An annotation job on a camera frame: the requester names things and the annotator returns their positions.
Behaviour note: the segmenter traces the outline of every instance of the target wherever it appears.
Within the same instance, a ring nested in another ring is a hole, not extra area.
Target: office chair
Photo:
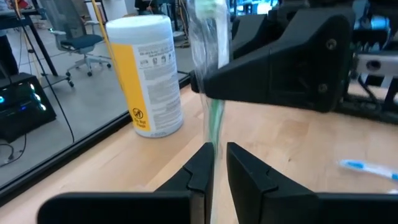
[[[94,50],[95,44],[103,40],[102,36],[96,35],[94,26],[99,24],[96,21],[83,22],[78,14],[72,0],[41,0],[46,9],[47,17],[53,26],[49,31],[55,36],[57,48],[62,51],[84,55],[84,58],[75,62],[67,69],[66,75],[70,76],[70,70],[87,65],[87,75],[92,76],[91,63],[107,63],[108,68],[111,64],[100,56],[88,55]],[[87,34],[85,25],[91,25],[93,34]]]

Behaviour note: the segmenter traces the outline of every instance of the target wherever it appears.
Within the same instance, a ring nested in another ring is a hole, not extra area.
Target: wooden tabletop
[[[182,89],[184,124],[166,138],[138,136],[127,125],[0,208],[0,223],[31,224],[40,205],[63,192],[153,191],[203,144],[200,96]],[[227,102],[222,145],[234,141],[296,182],[322,192],[386,193],[387,179],[338,167],[363,159],[397,167],[398,127],[342,114]],[[218,223],[237,223],[225,174]]]

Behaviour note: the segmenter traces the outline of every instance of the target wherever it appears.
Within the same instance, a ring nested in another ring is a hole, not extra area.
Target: black screw
[[[328,91],[328,85],[326,85],[326,84],[318,85],[318,92],[326,93],[326,91]]]
[[[337,46],[337,41],[335,39],[329,39],[326,42],[326,48],[329,50],[335,50]]]
[[[372,60],[366,63],[366,67],[369,71],[375,72],[381,68],[381,63],[378,60]]]

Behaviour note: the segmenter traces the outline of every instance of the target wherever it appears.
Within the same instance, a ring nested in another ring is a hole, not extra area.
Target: disinfecting wipes container
[[[178,130],[183,115],[169,17],[116,19],[106,31],[134,129],[150,138]]]

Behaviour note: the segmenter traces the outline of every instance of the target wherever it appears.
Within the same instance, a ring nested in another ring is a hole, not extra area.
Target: gray floor
[[[69,55],[59,51],[55,47],[54,37],[47,30],[38,31],[59,75],[63,75],[66,69],[74,64],[74,61],[81,58],[80,55]],[[9,30],[8,37],[17,62],[21,59],[20,71],[36,74],[34,64],[28,62],[24,41],[22,43],[19,41],[20,33]],[[92,54],[109,56],[104,43],[98,44]],[[193,68],[190,49],[176,49],[176,57],[178,70],[189,72]],[[45,60],[40,61],[43,63],[45,71],[50,73]],[[71,124],[76,140],[127,110],[124,95],[112,68],[108,69],[105,66],[96,65],[93,67],[92,77],[88,77],[86,73],[86,67],[71,71],[72,80],[75,83],[74,88],[69,87],[67,82],[60,82],[53,86]],[[54,95],[49,88],[46,88],[45,92],[54,107],[57,120],[43,125],[27,135],[27,146],[23,156],[12,164],[0,168],[0,186],[72,143],[72,137]],[[18,151],[23,148],[23,144],[23,137],[12,143],[16,150],[16,156],[19,155]],[[0,161],[6,160],[9,154],[8,148],[0,146]]]

